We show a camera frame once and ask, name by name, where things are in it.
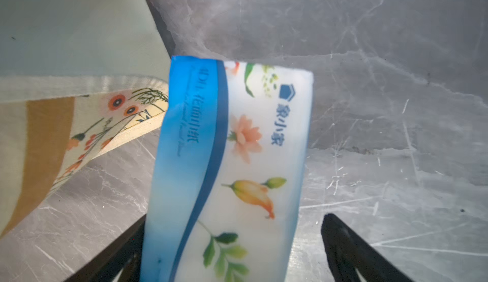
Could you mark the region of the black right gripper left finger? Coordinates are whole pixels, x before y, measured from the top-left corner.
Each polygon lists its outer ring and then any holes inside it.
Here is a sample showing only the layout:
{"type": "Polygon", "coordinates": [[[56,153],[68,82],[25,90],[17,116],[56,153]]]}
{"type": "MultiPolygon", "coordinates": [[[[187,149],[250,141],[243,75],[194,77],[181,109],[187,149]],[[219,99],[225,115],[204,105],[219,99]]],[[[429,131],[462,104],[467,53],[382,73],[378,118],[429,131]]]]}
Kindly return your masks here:
{"type": "Polygon", "coordinates": [[[143,215],[122,235],[67,281],[138,281],[146,216],[143,215]]]}

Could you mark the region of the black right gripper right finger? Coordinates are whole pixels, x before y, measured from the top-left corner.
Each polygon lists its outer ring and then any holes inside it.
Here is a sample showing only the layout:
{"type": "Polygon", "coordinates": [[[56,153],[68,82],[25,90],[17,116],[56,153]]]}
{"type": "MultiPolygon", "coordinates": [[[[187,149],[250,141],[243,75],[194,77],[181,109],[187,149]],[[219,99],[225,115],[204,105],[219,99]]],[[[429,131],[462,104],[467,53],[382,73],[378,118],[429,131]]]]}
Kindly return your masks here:
{"type": "Polygon", "coordinates": [[[321,235],[335,281],[412,281],[333,213],[324,216],[321,235]]]}

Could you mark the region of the tissue pack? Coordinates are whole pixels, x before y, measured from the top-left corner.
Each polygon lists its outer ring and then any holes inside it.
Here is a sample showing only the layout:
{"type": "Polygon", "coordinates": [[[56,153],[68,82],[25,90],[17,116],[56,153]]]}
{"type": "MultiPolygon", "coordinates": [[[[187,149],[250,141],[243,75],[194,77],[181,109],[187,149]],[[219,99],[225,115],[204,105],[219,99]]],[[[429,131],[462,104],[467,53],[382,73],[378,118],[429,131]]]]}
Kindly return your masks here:
{"type": "Polygon", "coordinates": [[[283,281],[297,227],[314,75],[174,57],[141,281],[283,281]]]}

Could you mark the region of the cream floral canvas bag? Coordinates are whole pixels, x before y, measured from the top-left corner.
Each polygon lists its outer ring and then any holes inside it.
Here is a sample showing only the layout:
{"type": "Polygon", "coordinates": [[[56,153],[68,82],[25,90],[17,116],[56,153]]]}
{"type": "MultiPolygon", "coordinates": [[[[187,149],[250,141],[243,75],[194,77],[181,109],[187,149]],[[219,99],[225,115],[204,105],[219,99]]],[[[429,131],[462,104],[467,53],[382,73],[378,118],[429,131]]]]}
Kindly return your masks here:
{"type": "Polygon", "coordinates": [[[1,234],[158,128],[169,66],[147,0],[1,0],[1,234]]]}

